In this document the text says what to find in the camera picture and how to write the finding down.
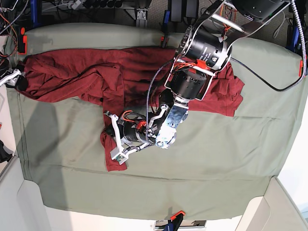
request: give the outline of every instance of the dark red fabric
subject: dark red fabric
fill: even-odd
[[[69,49],[32,55],[25,64],[29,86],[21,93],[50,103],[78,96],[120,115],[125,106],[145,104],[149,80],[173,55],[174,50],[145,47]],[[166,71],[163,70],[156,80],[160,80]],[[233,116],[243,100],[240,95],[243,86],[228,64],[212,81],[204,100],[190,102],[190,110]],[[108,126],[111,120],[104,115],[104,122]],[[101,141],[105,147],[107,170],[125,170],[126,165],[111,160],[110,151],[116,146],[114,140],[103,132]]]

